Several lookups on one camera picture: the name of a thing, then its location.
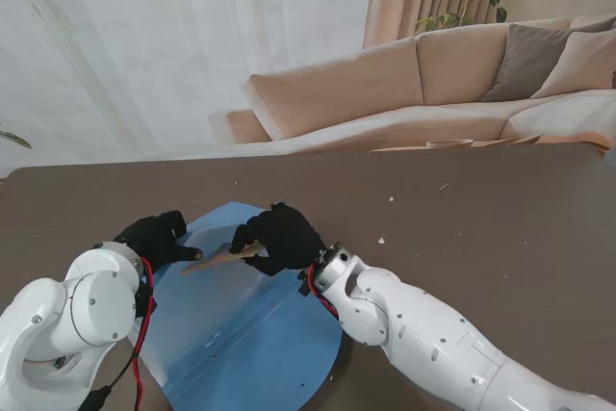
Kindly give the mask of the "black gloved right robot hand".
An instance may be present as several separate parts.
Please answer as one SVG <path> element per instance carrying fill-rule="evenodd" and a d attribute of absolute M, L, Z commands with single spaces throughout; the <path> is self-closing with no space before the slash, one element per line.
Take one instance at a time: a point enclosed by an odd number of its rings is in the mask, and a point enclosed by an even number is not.
<path fill-rule="evenodd" d="M 304 215 L 284 202 L 273 204 L 269 210 L 240 225 L 229 252 L 238 254 L 256 242 L 268 255 L 256 254 L 244 261 L 268 276 L 282 270 L 308 268 L 326 251 L 321 236 Z"/>

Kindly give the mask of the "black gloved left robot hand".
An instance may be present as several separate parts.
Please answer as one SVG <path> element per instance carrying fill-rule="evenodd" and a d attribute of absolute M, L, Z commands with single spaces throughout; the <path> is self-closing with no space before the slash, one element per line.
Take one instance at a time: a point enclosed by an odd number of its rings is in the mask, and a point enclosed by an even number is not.
<path fill-rule="evenodd" d="M 196 262 L 202 252 L 185 247 L 178 240 L 187 234 L 187 223 L 181 212 L 168 211 L 158 216 L 141 218 L 122 230 L 116 243 L 125 244 L 150 264 L 152 272 L 177 262 Z"/>

